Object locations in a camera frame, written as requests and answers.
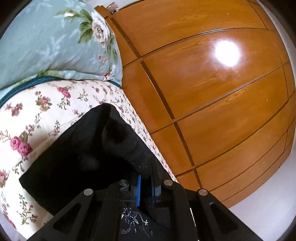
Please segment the black pants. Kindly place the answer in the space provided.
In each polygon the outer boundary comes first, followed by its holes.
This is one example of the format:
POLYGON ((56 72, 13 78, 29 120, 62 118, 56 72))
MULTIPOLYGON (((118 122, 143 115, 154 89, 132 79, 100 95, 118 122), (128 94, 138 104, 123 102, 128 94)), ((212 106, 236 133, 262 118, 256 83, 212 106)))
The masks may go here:
MULTIPOLYGON (((122 206, 120 240, 173 240, 150 214, 158 158, 111 104, 88 111, 21 176, 22 187, 53 217, 85 189, 100 191, 126 180, 140 183, 138 207, 122 206)), ((171 179, 167 170, 165 176, 171 179)))

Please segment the white floral bed sheet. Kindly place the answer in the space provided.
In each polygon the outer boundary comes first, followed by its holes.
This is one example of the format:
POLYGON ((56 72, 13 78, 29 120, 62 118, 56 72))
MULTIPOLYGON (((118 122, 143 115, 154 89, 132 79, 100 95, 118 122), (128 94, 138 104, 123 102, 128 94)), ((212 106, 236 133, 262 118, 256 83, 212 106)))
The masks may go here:
POLYGON ((12 240, 26 240, 51 219, 21 186, 20 177, 90 109, 109 103, 169 171, 124 91, 95 80, 60 80, 23 90, 1 107, 1 225, 12 240))

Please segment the brown wooden wardrobe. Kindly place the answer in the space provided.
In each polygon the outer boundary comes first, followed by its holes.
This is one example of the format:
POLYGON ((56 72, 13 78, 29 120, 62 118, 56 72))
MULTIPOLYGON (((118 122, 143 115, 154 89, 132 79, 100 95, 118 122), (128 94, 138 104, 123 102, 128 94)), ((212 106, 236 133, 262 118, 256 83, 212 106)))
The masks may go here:
POLYGON ((123 90, 177 180, 227 207, 269 180, 295 141, 295 78, 258 1, 94 5, 116 33, 123 90))

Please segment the light blue floral pillow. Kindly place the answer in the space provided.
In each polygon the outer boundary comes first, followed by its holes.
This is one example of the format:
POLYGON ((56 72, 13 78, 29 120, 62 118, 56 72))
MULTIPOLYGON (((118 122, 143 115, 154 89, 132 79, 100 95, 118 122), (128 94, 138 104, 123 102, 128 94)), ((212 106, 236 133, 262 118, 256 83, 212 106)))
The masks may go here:
POLYGON ((53 80, 122 77, 115 33, 85 1, 28 1, 1 36, 1 104, 53 80))

